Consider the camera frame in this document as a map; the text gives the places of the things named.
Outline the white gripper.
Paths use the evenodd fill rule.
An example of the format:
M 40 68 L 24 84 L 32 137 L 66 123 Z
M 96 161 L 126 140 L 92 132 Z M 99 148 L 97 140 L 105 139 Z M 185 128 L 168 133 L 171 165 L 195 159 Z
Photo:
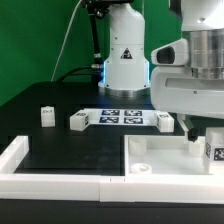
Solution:
M 156 110 L 178 113 L 185 139 L 195 142 L 198 133 L 189 115 L 224 119 L 224 80 L 194 78 L 186 67 L 158 66 L 151 74 L 151 103 Z

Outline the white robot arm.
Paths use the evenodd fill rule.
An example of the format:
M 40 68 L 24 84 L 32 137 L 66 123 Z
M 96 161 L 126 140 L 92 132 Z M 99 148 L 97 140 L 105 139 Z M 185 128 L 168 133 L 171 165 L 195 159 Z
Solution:
M 224 119 L 224 0 L 168 0 L 182 37 L 144 56 L 144 17 L 112 1 L 110 53 L 99 89 L 115 96 L 149 94 L 157 110 L 179 117 Z

